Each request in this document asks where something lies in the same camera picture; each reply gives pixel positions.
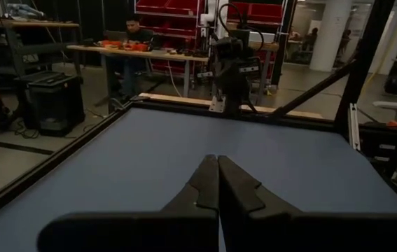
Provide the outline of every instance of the blue work surface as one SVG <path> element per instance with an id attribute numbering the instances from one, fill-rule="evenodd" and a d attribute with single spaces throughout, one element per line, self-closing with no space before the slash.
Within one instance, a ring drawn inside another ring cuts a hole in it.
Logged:
<path id="1" fill-rule="evenodd" d="M 303 211 L 397 213 L 397 194 L 336 134 L 132 108 L 0 211 L 0 252 L 35 251 L 67 213 L 160 210 L 206 154 Z"/>

